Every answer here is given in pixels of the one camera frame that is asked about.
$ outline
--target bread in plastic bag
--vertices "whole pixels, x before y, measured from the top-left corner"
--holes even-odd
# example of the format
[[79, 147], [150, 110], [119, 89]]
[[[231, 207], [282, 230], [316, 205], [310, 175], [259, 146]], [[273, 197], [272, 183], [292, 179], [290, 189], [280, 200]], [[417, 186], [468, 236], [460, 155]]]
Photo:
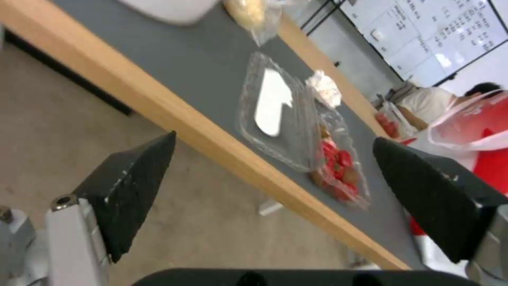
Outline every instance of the bread in plastic bag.
[[309, 0], [225, 0], [224, 7], [261, 46], [277, 36], [284, 7], [307, 2]]

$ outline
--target wooden table edge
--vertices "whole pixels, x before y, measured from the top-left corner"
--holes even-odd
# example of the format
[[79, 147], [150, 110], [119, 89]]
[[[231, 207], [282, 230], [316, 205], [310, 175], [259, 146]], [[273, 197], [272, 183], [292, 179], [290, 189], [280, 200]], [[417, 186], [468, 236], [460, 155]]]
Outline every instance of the wooden table edge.
[[0, 0], [0, 22], [383, 269], [409, 269], [50, 1]]

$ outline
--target wall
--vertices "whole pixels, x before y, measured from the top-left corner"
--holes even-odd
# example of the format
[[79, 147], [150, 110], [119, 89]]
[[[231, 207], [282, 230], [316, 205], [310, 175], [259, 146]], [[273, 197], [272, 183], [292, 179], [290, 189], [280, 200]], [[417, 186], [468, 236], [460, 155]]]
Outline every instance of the wall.
[[[311, 14], [323, 3], [323, 0], [312, 0], [304, 9], [293, 8], [287, 12], [298, 25], [302, 25]], [[503, 21], [508, 24], [508, 1], [492, 0]], [[327, 6], [313, 23], [304, 31], [308, 31], [322, 18], [332, 5]], [[311, 35], [310, 40], [326, 54], [331, 61], [340, 61], [338, 69], [362, 92], [370, 101], [375, 94], [384, 94], [392, 87], [400, 86], [401, 81], [389, 68], [375, 50], [355, 30], [340, 11], [336, 11]], [[494, 51], [470, 64], [457, 73], [453, 80], [444, 82], [440, 87], [456, 94], [463, 95], [473, 85], [484, 82], [497, 82], [508, 89], [508, 43], [504, 43]]]
[[[492, 0], [504, 23], [508, 24], [508, 1]], [[453, 80], [440, 85], [456, 95], [463, 95], [477, 83], [493, 81], [508, 88], [508, 43], [483, 56], [457, 73]]]
[[[301, 26], [323, 2], [312, 0], [305, 8], [288, 9], [286, 13]], [[331, 3], [328, 4], [304, 31], [309, 31], [332, 7]], [[376, 99], [377, 93], [384, 95], [390, 88], [402, 83], [340, 11], [335, 11], [309, 36], [309, 39], [331, 61], [340, 62], [338, 69], [370, 101]]]

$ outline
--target plastic clamshell container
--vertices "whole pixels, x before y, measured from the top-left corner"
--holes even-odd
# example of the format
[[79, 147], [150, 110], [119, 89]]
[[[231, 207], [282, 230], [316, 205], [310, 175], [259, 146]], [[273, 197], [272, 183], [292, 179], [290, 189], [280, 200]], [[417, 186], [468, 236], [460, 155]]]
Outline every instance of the plastic clamshell container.
[[362, 164], [359, 161], [358, 153], [354, 147], [353, 139], [349, 135], [348, 127], [342, 115], [334, 110], [326, 110], [320, 112], [321, 124], [325, 125], [328, 132], [331, 134], [331, 139], [340, 150], [346, 150], [351, 154], [353, 161], [353, 168], [359, 175], [359, 182], [357, 191], [352, 190], [345, 185], [342, 181], [333, 177], [326, 168], [317, 169], [317, 173], [321, 176], [322, 180], [326, 183], [325, 191], [333, 191], [338, 189], [341, 191], [342, 199], [338, 199], [335, 195], [331, 194], [337, 200], [347, 203], [352, 206], [358, 206], [362, 209], [367, 209], [370, 206], [370, 191], [367, 185], [367, 180], [363, 174]]
[[[264, 86], [269, 81], [267, 74], [280, 75], [279, 80], [283, 80], [290, 92], [281, 96], [278, 89], [268, 89], [261, 95], [262, 89], [267, 88]], [[240, 95], [237, 128], [256, 148], [293, 169], [301, 172], [315, 170], [324, 164], [324, 160], [321, 155], [319, 117], [313, 92], [312, 88], [305, 87], [299, 80], [291, 77], [268, 56], [255, 52], [250, 57]], [[259, 114], [263, 106], [260, 100], [267, 99], [270, 106], [276, 106], [280, 119], [270, 117], [268, 123], [275, 122], [275, 127], [264, 128], [267, 121]]]

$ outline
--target person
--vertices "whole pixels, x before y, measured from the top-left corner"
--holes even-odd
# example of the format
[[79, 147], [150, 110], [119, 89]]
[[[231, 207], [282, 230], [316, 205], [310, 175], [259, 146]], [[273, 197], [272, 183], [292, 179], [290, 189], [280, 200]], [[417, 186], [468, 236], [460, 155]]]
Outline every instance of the person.
[[397, 108], [411, 125], [418, 131], [422, 131], [451, 107], [478, 95], [500, 89], [502, 86], [496, 83], [483, 82], [475, 85], [464, 96], [458, 97], [442, 88], [422, 88], [404, 98], [397, 104]]

